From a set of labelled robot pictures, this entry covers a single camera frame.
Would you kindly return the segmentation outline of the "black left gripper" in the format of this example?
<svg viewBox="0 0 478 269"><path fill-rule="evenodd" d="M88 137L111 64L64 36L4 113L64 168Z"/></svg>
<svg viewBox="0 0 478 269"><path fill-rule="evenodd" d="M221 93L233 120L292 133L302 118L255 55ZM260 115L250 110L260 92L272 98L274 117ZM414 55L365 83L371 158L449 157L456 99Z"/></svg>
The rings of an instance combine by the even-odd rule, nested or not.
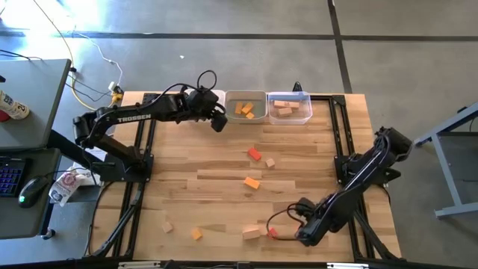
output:
<svg viewBox="0 0 478 269"><path fill-rule="evenodd" d="M224 107L219 103L219 96L212 90L193 90L188 94L186 103L192 114L201 120L211 120L211 128L221 132L228 122Z"/></svg>

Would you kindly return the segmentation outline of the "white plastic bin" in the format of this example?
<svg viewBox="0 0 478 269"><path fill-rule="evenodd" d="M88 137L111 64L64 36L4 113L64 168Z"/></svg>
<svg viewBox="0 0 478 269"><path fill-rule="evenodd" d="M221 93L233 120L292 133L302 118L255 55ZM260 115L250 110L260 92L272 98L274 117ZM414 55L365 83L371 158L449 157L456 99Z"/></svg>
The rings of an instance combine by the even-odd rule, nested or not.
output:
<svg viewBox="0 0 478 269"><path fill-rule="evenodd" d="M187 98L188 94L191 93L193 90L194 90L194 89L189 88L189 89L186 89L186 90L184 91L184 94L186 95L186 98ZM219 98L220 98L219 103L224 107L224 115L226 115L226 109L225 109L225 104L224 104L224 102L225 102L225 93L224 93L222 90L212 90L212 91L213 91L216 95L219 96Z"/></svg>

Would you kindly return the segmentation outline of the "grey plastic bin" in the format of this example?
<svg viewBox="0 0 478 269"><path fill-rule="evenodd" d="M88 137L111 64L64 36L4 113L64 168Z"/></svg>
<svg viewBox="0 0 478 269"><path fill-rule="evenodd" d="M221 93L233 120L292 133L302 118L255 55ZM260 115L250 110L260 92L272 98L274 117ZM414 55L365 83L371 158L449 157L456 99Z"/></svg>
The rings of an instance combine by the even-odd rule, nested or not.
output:
<svg viewBox="0 0 478 269"><path fill-rule="evenodd" d="M235 114L236 102L242 102L243 106L252 102L254 107L250 111L255 115L254 119L247 119L245 114ZM231 123L258 124L263 123L267 116L267 94L258 90L229 90L225 98L226 116Z"/></svg>

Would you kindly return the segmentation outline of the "white metal strip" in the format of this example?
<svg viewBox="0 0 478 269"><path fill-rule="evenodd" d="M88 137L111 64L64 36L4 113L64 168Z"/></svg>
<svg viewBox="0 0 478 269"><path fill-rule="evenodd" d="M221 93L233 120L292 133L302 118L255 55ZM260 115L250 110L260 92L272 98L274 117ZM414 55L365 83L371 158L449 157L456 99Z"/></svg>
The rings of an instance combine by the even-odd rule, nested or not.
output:
<svg viewBox="0 0 478 269"><path fill-rule="evenodd" d="M161 263L157 261L132 261L120 262L117 269L161 269Z"/></svg>
<svg viewBox="0 0 478 269"><path fill-rule="evenodd" d="M368 264L360 263L342 263L342 262L328 262L327 269L369 269Z"/></svg>

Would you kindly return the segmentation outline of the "clear plastic bin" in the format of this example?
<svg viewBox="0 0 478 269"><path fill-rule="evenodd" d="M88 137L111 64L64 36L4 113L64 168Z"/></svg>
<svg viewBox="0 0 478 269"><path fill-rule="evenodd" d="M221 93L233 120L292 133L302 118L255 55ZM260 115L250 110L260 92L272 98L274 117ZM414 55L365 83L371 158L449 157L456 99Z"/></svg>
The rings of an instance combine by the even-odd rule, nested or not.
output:
<svg viewBox="0 0 478 269"><path fill-rule="evenodd" d="M292 109L293 113L288 117L278 115L279 108L273 106L275 100L299 102L298 109ZM303 125L312 116L311 97L306 92L270 92L267 94L268 118L273 125Z"/></svg>

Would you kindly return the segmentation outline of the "white printed paper bag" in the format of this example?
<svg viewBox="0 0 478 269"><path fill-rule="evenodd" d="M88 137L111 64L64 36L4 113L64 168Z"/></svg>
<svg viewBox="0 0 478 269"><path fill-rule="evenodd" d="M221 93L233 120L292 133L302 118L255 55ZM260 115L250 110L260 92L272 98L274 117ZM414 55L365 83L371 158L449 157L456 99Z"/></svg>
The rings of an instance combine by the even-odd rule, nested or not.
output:
<svg viewBox="0 0 478 269"><path fill-rule="evenodd" d="M97 147L93 149L86 149L86 151L101 161L105 160L106 152ZM104 185L104 182L101 181L101 176L99 174L94 173L91 175L91 172L87 169L84 169L79 163L74 162L72 169L75 169L75 172L80 175L81 186Z"/></svg>

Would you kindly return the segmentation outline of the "printed snack packet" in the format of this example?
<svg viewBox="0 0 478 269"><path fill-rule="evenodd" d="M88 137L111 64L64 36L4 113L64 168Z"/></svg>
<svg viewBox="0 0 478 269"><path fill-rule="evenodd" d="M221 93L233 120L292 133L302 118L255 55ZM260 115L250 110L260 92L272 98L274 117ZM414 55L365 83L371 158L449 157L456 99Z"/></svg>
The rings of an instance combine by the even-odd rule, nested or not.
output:
<svg viewBox="0 0 478 269"><path fill-rule="evenodd" d="M53 203L65 206L83 181L83 176L75 171L63 173L51 186L49 197Z"/></svg>

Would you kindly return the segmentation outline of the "light grey desk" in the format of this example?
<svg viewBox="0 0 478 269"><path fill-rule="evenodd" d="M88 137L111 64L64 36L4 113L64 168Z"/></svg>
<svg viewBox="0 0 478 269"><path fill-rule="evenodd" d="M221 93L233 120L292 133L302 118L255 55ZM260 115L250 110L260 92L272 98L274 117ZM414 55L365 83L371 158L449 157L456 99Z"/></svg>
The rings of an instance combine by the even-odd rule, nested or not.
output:
<svg viewBox="0 0 478 269"><path fill-rule="evenodd" d="M71 60L0 61L0 90L29 108L23 120L0 123L0 150L44 147L49 139Z"/></svg>

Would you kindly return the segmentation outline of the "black computer mouse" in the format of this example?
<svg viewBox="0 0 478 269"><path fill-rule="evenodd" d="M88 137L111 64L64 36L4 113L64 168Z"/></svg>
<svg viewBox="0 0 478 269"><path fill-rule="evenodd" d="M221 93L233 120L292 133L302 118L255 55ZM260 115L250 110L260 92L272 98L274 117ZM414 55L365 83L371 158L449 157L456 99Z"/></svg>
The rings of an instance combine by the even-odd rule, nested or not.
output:
<svg viewBox="0 0 478 269"><path fill-rule="evenodd" d="M19 207L30 208L35 205L48 183L49 181L45 176L36 176L29 180L19 193Z"/></svg>

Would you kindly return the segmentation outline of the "white printed bottle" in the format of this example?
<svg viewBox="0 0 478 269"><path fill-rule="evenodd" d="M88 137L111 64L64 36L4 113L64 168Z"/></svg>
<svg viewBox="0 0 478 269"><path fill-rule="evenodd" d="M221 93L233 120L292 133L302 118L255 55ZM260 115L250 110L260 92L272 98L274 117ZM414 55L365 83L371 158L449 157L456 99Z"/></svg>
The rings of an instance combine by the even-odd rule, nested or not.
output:
<svg viewBox="0 0 478 269"><path fill-rule="evenodd" d="M28 106L14 101L2 90L0 90L0 110L14 120L23 120L30 114Z"/></svg>

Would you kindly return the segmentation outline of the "backlit black keyboard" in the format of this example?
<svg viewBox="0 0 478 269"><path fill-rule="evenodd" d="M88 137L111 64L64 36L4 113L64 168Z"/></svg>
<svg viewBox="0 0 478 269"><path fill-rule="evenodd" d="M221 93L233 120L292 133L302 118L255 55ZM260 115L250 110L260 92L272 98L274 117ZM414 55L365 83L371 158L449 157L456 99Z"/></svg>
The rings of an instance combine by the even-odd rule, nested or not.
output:
<svg viewBox="0 0 478 269"><path fill-rule="evenodd" d="M18 196L25 165L25 159L0 156L0 197Z"/></svg>

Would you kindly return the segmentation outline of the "dark grey desk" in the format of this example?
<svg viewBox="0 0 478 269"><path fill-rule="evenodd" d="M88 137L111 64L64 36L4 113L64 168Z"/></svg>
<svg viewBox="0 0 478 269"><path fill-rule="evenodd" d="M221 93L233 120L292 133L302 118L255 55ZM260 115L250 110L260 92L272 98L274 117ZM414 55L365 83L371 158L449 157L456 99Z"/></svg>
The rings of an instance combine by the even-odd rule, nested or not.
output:
<svg viewBox="0 0 478 269"><path fill-rule="evenodd" d="M26 160L21 189L36 176L45 176L47 184L37 203L30 208L20 208L17 197L0 197L0 239L30 238L45 235L52 216L53 204L49 189L58 173L60 151L38 149L23 152L0 152L0 156Z"/></svg>

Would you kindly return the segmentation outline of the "grey-blue table leg frame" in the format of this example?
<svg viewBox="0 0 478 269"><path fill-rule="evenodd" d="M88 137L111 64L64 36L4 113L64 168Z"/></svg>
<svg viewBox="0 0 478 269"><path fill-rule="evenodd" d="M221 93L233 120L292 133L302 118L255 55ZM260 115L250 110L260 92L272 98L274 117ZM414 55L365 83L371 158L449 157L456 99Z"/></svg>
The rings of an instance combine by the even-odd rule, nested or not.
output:
<svg viewBox="0 0 478 269"><path fill-rule="evenodd" d="M416 147L432 143L444 174L453 205L435 211L437 218L478 212L478 202L464 202L460 197L458 180L478 183L478 132L458 132L466 123L478 123L478 102L461 108L451 118L431 128L415 139Z"/></svg>

